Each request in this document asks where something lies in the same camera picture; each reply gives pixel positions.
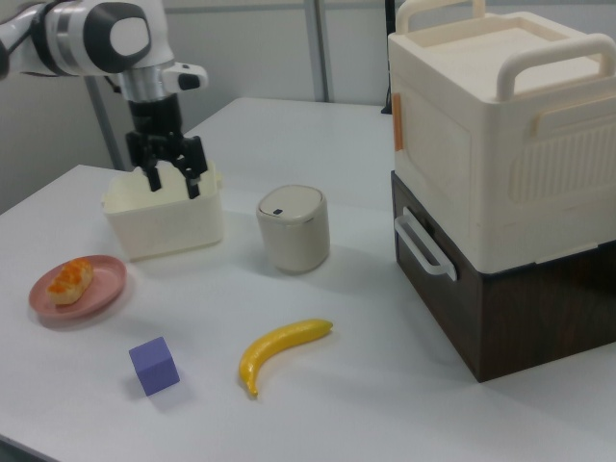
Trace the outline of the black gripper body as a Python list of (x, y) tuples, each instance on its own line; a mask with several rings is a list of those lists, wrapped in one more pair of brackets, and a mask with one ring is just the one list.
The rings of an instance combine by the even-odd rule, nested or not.
[(205, 155), (198, 137), (182, 133), (178, 97), (129, 102), (134, 129), (126, 135), (132, 164), (150, 169), (159, 161), (178, 162), (181, 168), (204, 169)]

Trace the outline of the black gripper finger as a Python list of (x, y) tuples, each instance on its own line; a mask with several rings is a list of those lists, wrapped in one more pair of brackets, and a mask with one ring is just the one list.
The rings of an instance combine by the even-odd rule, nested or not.
[(189, 199), (195, 199), (200, 195), (198, 183), (201, 175), (206, 171), (206, 159), (203, 154), (183, 156), (178, 158), (176, 168), (185, 178)]
[(162, 188), (160, 175), (157, 169), (157, 163), (158, 161), (156, 159), (146, 160), (140, 166), (140, 169), (145, 175), (149, 188), (152, 192), (156, 192)]

